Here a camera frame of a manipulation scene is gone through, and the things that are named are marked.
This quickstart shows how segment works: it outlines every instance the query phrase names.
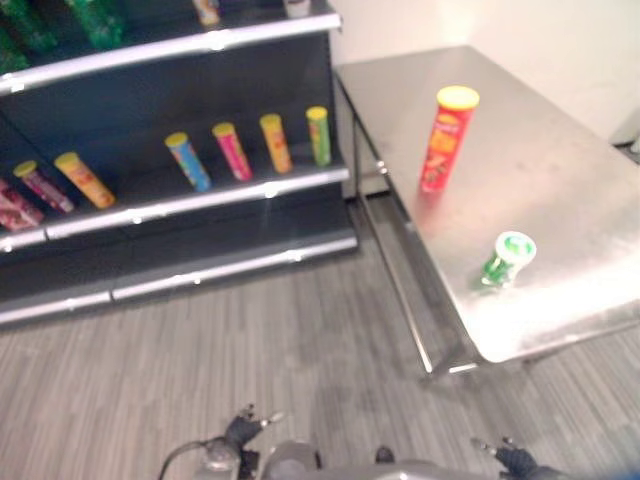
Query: table leg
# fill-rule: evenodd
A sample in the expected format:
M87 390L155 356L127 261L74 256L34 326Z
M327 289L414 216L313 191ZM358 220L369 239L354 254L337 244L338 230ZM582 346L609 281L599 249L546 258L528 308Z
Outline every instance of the table leg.
M396 271L393 263L391 262L389 255L387 254L386 248L382 243L382 239L380 237L380 233L378 231L378 227L376 226L375 219L373 217L373 212L371 211L371 207L369 207L369 202L367 200L366 195L364 195L360 189L360 155L359 155L359 147L358 147L358 138L357 138L357 121L354 116L354 130L353 130L353 155L354 155L354 171L356 177L356 198L359 201L360 205L362 205L362 210L364 212L364 216L367 220L369 228L371 230L373 239L375 240L378 251L380 252L380 256L382 257L382 263L391 279L391 283L396 292L396 296L400 302L400 307L404 313L405 320L407 322L407 326L409 327L409 332L411 333L411 337L418 349L418 355L420 356L420 361L422 363L422 367L424 368L427 374L431 374L433 371L433 365L431 363L431 359L427 354L427 350L424 346L424 342L422 340L422 336L420 335L420 331L418 330L418 326L413 316L413 312L411 311L411 306L409 305L409 301L407 296L402 288L402 284L400 283L400 277L398 272Z

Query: gray carpet floor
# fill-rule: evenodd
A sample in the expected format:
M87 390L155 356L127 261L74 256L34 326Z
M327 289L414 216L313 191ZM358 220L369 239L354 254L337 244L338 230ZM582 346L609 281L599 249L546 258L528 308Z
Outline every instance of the gray carpet floor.
M428 344L419 294L377 200ZM508 434L576 476L640 468L640 330L535 365L420 381L416 352L357 212L358 252L0 333L0 479L154 479L176 445L241 406L288 412L255 447L297 438L330 466L400 457L496 478L471 436ZM196 454L175 463L187 479Z

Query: metal shelf rail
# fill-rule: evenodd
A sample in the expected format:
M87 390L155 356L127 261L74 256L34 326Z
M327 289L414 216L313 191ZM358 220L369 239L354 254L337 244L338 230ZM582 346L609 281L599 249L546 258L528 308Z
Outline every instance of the metal shelf rail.
M192 193L135 207L113 209L63 220L51 225L0 236L0 253L10 253L17 248L37 245L47 241L81 235L96 230L138 225L143 222L166 218L190 211L231 205L251 200L274 198L278 195L339 183L349 178L346 166L330 167L304 175L293 175L282 180L252 182L206 193Z

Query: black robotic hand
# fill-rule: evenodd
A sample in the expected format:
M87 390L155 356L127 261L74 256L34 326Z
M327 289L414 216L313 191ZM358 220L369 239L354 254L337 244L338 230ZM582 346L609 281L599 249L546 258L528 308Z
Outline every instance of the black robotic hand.
M505 446L492 447L481 440L472 439L477 448L489 452L507 469L500 473L505 480L569 480L567 476L550 467L539 466L536 459L524 448L518 447L513 439L503 437Z

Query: green bottle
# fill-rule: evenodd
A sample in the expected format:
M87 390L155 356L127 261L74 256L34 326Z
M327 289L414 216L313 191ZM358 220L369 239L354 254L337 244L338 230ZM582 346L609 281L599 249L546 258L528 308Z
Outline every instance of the green bottle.
M29 62L16 47L11 37L0 28L0 74L27 68Z
M27 0L0 0L0 10L9 17L30 49L43 53L58 45L56 37Z
M496 240L493 255L483 267L482 283L508 286L520 270L536 256L536 244L524 233L502 232Z
M91 44L108 50L122 44L124 23L104 0L65 0L71 7Z

